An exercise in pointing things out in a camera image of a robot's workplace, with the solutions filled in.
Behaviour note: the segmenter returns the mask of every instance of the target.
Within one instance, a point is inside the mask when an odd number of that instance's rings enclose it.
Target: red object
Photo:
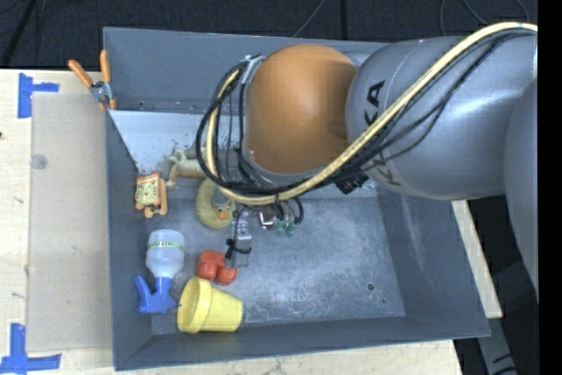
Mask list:
[[[230,285],[236,280],[237,268],[228,269],[225,254],[213,250],[203,250],[197,265],[197,276],[207,280],[215,278],[218,285]]]

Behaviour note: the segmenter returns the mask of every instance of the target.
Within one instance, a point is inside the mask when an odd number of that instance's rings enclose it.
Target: plastic bottle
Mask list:
[[[184,236],[176,230],[155,230],[148,237],[146,265],[155,276],[155,292],[150,292],[141,276],[134,278],[140,295],[139,313],[166,314],[177,306],[169,290],[172,278],[184,267],[184,245]]]

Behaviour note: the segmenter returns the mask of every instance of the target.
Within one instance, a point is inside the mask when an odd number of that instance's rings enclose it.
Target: gray metal tray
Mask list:
[[[374,52],[384,44],[106,28],[119,111],[106,115],[114,366],[117,370],[286,355],[489,334],[449,202],[398,195],[374,184],[344,196],[323,188],[303,197],[306,219],[293,237],[252,227],[249,266],[230,292],[244,303],[234,333],[189,335],[176,314],[136,310],[133,277],[148,234],[184,234],[186,259],[174,278],[179,299],[202,249],[224,251],[232,228],[196,218],[198,180],[169,192],[169,213],[147,220],[133,207],[135,178],[165,173],[166,155],[192,141],[216,83],[247,54],[295,42]]]

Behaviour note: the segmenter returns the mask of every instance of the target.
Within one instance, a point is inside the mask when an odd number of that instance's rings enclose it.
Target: yellow cup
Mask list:
[[[187,282],[179,304],[177,327],[193,335],[199,331],[235,331],[244,314],[241,300],[199,277]]]

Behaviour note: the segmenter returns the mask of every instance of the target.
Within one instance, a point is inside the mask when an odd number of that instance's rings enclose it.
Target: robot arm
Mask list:
[[[326,184],[348,192],[368,178],[423,198],[505,194],[515,234],[532,241],[517,229],[537,226],[536,52],[537,27],[522,23],[367,56],[286,47],[223,78],[198,129],[198,161],[228,197],[279,213]],[[246,115],[228,177],[218,134],[203,134],[236,88]]]

